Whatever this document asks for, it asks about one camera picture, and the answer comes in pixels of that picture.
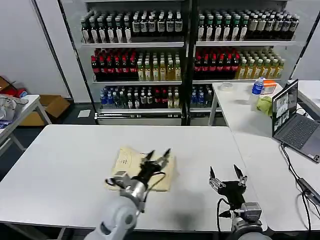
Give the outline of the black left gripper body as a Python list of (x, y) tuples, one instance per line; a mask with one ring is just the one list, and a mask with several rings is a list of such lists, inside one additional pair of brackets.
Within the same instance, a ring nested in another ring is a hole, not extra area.
[(140, 164), (139, 173), (133, 176), (131, 179), (138, 180), (144, 185), (147, 185), (154, 173), (160, 172), (161, 169), (161, 166), (156, 161), (145, 161)]

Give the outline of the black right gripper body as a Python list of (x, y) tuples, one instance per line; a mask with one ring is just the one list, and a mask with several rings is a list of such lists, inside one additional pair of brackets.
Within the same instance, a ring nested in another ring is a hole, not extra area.
[(243, 197), (247, 187), (238, 181), (223, 181), (217, 192), (227, 198), (231, 210), (240, 209), (245, 202)]

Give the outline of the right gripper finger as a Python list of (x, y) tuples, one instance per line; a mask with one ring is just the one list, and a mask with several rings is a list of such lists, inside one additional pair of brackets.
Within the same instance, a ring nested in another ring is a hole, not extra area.
[(212, 188), (225, 188), (226, 187), (226, 185), (222, 181), (220, 181), (218, 178), (216, 178), (216, 175), (215, 175), (212, 167), (210, 167), (209, 185)]
[(248, 180), (247, 175), (243, 175), (243, 172), (240, 168), (238, 168), (235, 164), (233, 165), (235, 173), (238, 177), (238, 185), (239, 186), (245, 186)]

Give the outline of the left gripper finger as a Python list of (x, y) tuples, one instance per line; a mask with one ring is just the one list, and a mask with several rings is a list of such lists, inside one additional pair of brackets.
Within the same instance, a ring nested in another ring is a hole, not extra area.
[(169, 148), (166, 150), (166, 152), (160, 158), (157, 159), (157, 164), (159, 166), (165, 167), (168, 164), (170, 152), (171, 152), (171, 149)]
[(149, 153), (146, 153), (144, 156), (141, 157), (140, 160), (140, 166), (141, 167), (149, 167), (153, 164), (153, 161), (151, 160), (152, 156), (154, 155), (154, 150), (152, 150)]

